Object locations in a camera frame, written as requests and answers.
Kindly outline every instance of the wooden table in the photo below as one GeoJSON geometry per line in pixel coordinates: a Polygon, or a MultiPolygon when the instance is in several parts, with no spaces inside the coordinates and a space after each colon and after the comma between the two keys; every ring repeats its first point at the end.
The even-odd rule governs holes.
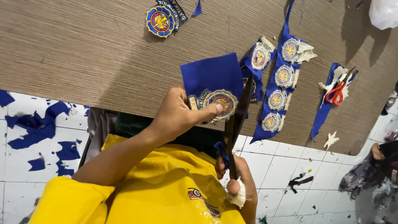
{"type": "MultiPolygon", "coordinates": [[[[284,0],[179,0],[188,22],[167,39],[145,26],[154,1],[3,0],[0,3],[0,88],[153,117],[167,91],[182,83],[179,66],[236,52],[241,58],[260,35],[277,46],[284,0]]],[[[296,0],[291,34],[319,56],[304,63],[281,133],[272,140],[356,155],[397,81],[398,34],[370,24],[369,5],[357,1],[296,0]],[[332,109],[320,134],[309,140],[332,62],[356,65],[349,98],[332,109]]],[[[263,72],[269,82],[275,61],[263,72]]],[[[242,134],[252,135],[261,103],[250,105],[242,134]]],[[[211,126],[223,129],[223,124],[211,126]]]]}

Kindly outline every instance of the red scissors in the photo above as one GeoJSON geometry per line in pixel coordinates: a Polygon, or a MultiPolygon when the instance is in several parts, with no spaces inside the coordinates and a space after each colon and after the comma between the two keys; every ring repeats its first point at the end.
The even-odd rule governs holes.
{"type": "Polygon", "coordinates": [[[343,88],[345,87],[345,85],[347,84],[347,81],[348,81],[348,78],[350,77],[350,75],[351,75],[351,74],[354,75],[354,74],[357,73],[357,71],[355,71],[355,72],[353,73],[355,67],[356,67],[356,66],[354,66],[354,67],[347,73],[347,75],[345,76],[345,78],[337,85],[336,88],[332,89],[330,92],[328,92],[328,94],[326,94],[326,96],[325,96],[325,100],[326,100],[326,101],[328,101],[328,102],[330,102],[330,103],[333,103],[333,104],[336,105],[336,106],[337,106],[337,105],[340,105],[340,104],[343,102],[343,92],[342,92],[342,90],[343,90],[343,88]]]}

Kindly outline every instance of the white plastic bag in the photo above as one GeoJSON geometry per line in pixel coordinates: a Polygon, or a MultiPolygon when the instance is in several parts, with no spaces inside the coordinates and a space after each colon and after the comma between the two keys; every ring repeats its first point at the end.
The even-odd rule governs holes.
{"type": "Polygon", "coordinates": [[[398,26],[398,0],[372,0],[369,17],[379,29],[398,26]]]}

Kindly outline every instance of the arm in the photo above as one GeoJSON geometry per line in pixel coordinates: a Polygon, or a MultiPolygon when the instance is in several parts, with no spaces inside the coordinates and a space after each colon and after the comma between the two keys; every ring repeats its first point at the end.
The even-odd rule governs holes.
{"type": "Polygon", "coordinates": [[[193,111],[182,85],[172,86],[154,120],[138,135],[118,143],[84,164],[72,179],[82,183],[113,186],[152,150],[209,121],[222,112],[222,105],[210,104],[193,111]]]}
{"type": "MultiPolygon", "coordinates": [[[[258,201],[256,185],[246,160],[235,154],[234,158],[238,176],[240,176],[240,179],[245,184],[246,188],[246,202],[243,207],[238,210],[246,224],[254,224],[256,223],[256,209],[258,201]]],[[[221,180],[225,174],[225,164],[220,156],[217,158],[215,169],[217,172],[217,178],[221,180]]],[[[239,183],[232,179],[232,172],[230,172],[230,181],[227,183],[226,188],[228,192],[232,194],[236,194],[240,190],[239,183]]]]}

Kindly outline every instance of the fingernail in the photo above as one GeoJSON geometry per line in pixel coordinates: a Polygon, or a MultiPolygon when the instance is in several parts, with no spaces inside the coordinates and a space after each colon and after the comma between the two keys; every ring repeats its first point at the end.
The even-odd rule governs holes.
{"type": "Polygon", "coordinates": [[[224,107],[221,104],[217,104],[216,108],[217,108],[218,114],[221,114],[222,110],[224,109],[224,107]]]}

